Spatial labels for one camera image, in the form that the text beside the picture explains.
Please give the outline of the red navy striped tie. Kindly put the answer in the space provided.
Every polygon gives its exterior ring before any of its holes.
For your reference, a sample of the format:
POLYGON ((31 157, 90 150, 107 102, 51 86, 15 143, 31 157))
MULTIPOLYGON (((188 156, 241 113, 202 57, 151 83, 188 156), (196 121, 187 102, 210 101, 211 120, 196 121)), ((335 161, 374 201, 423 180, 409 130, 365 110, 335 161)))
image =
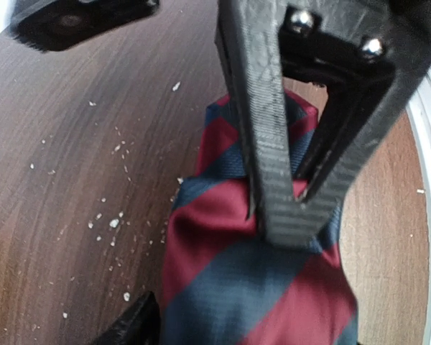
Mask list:
POLYGON ((337 208, 302 249, 260 241, 234 112, 228 97, 211 104, 168 223, 162 343, 356 344, 340 220, 337 208))

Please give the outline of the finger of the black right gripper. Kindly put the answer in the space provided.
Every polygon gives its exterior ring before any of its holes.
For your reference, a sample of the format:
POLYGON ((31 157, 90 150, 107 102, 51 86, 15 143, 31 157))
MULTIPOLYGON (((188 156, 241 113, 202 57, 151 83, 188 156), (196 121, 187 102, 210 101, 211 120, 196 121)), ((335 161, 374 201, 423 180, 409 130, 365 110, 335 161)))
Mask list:
POLYGON ((328 100, 294 177, 281 247, 306 247, 327 224, 431 66, 431 1, 289 1, 279 32, 284 74, 328 100))
POLYGON ((249 213, 257 234, 278 247, 304 248, 309 232, 297 210, 289 159, 287 112, 278 31, 280 1, 219 1, 218 49, 238 117, 249 213))

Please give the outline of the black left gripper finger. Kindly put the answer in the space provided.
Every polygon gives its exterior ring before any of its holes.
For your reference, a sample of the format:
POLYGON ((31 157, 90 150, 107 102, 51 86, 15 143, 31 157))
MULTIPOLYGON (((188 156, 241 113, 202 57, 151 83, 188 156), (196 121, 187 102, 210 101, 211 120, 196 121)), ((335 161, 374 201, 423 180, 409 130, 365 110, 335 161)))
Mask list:
POLYGON ((146 291, 128 307, 93 344, 159 344, 160 310, 152 291, 146 291))

